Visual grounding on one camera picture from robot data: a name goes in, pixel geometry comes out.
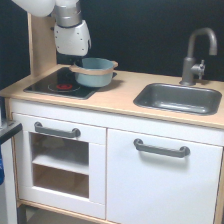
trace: wooden countertop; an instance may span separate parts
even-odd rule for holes
[[[65,97],[55,97],[35,93],[25,93],[23,89],[58,70],[62,65],[57,65],[38,77],[28,76],[0,92],[3,97],[36,101],[77,107],[98,111],[105,111],[117,114],[126,114],[138,117],[153,118],[159,120],[174,121],[201,125],[206,127],[224,129],[224,83],[215,81],[201,81],[195,87],[214,89],[222,93],[223,97],[219,110],[214,115],[200,116],[178,112],[170,112],[156,109],[146,109],[138,107],[133,103],[136,96],[143,88],[151,83],[166,83],[179,85],[180,77],[170,77],[161,75],[150,75],[144,73],[132,73],[116,71],[117,76],[110,85],[100,89],[87,100],[78,100]]]

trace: cabinet door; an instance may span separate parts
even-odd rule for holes
[[[14,119],[23,125],[15,136],[19,198],[105,219],[106,129],[19,114]],[[80,136],[69,137],[75,129]]]
[[[138,151],[190,149],[184,158]],[[122,224],[212,224],[222,148],[169,138],[108,131],[107,219]]]

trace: red burner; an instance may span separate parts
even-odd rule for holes
[[[59,84],[59,85],[57,85],[57,89],[69,90],[69,89],[72,89],[72,85],[71,84]]]

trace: floor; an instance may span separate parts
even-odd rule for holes
[[[26,215],[28,224],[94,224],[85,220],[80,220],[33,207],[27,207]]]

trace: white cabinet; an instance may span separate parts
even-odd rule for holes
[[[190,149],[184,158],[140,152]],[[222,147],[108,131],[107,219],[122,224],[213,224]]]
[[[106,129],[13,118],[23,125],[15,137],[19,198],[105,219]]]
[[[99,223],[213,224],[223,130],[14,99],[11,112],[23,124],[15,138],[20,199]],[[73,129],[81,135],[57,136]],[[190,154],[138,151],[135,139]]]

